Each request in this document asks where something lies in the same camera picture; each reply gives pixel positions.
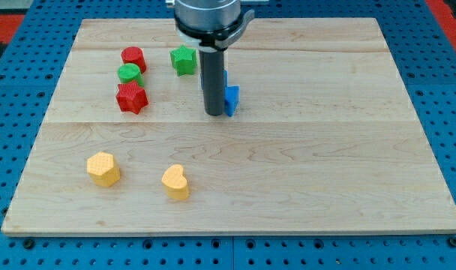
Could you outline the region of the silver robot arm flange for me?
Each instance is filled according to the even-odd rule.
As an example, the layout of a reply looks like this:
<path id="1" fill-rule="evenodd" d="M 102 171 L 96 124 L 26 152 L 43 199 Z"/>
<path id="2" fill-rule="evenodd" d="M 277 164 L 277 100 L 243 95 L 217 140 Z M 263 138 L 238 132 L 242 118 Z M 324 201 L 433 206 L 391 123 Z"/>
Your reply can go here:
<path id="1" fill-rule="evenodd" d="M 174 10 L 178 36 L 204 53 L 223 52 L 237 42 L 255 11 L 242 11 L 240 0 L 166 0 Z"/>

